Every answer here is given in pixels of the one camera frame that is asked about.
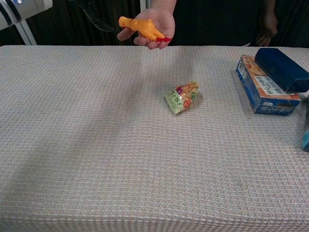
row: blue box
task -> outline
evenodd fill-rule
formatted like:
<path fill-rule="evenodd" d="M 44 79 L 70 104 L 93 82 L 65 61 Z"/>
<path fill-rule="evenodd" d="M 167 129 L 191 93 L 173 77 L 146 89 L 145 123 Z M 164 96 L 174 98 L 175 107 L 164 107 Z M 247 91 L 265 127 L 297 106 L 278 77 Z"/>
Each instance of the blue box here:
<path fill-rule="evenodd" d="M 255 63 L 254 57 L 242 55 L 236 72 L 257 114 L 290 115 L 300 103 L 298 94 L 287 94 Z"/>
<path fill-rule="evenodd" d="M 255 62 L 287 93 L 309 90 L 309 73 L 277 48 L 260 48 Z"/>

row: blue case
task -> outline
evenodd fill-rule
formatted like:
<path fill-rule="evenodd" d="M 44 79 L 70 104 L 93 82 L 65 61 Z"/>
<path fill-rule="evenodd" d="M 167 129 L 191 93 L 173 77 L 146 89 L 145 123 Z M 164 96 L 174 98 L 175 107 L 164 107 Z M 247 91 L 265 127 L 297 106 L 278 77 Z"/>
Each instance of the blue case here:
<path fill-rule="evenodd" d="M 255 62 L 287 93 L 309 90 L 309 73 L 277 48 L 260 48 Z"/>

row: textured fabric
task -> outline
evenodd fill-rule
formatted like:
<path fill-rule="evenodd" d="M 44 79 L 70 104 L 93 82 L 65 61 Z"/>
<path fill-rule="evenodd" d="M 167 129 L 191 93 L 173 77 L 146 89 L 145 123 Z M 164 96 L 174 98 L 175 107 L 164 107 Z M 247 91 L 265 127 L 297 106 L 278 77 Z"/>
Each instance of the textured fabric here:
<path fill-rule="evenodd" d="M 305 103 L 253 113 L 235 69 L 257 49 L 1 47 L 0 231 L 308 231 Z"/>

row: person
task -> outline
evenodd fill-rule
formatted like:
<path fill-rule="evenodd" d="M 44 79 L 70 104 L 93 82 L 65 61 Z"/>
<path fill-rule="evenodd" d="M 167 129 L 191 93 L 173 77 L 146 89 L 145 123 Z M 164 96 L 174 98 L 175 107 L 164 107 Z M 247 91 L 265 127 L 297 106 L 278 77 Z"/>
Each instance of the person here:
<path fill-rule="evenodd" d="M 149 49 L 162 49 L 169 44 L 242 46 L 253 42 L 268 46 L 278 33 L 275 5 L 276 0 L 152 0 L 151 7 L 136 18 L 152 19 L 156 28 L 172 41 L 153 42 L 138 33 L 134 44 Z M 125 28 L 117 38 L 124 41 L 133 34 Z"/>

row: label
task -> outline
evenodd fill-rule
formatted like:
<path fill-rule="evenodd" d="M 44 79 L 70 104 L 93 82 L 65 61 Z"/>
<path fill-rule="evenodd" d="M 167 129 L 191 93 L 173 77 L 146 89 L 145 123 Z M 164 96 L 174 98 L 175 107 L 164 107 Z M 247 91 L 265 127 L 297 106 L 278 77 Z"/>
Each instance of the label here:
<path fill-rule="evenodd" d="M 244 66 L 244 64 L 242 63 L 241 60 L 239 62 L 238 71 L 239 71 L 240 75 L 242 76 L 242 78 L 246 79 L 247 73 L 246 73 L 246 70 L 245 70 L 245 66 Z"/>
<path fill-rule="evenodd" d="M 267 95 L 288 95 L 269 76 L 254 76 Z"/>
<path fill-rule="evenodd" d="M 291 114 L 294 110 L 293 107 L 284 108 L 284 107 L 266 106 L 266 105 L 263 105 L 260 109 L 261 111 L 269 111 L 273 113 L 289 113 L 289 114 Z"/>
<path fill-rule="evenodd" d="M 165 95 L 165 99 L 168 102 L 169 107 L 174 112 L 174 114 L 178 114 L 179 112 L 185 110 L 183 106 L 183 100 L 180 98 L 179 94 L 175 89 L 167 93 Z"/>
<path fill-rule="evenodd" d="M 263 105 L 272 106 L 272 103 L 271 102 L 265 102 L 265 103 L 263 103 Z"/>

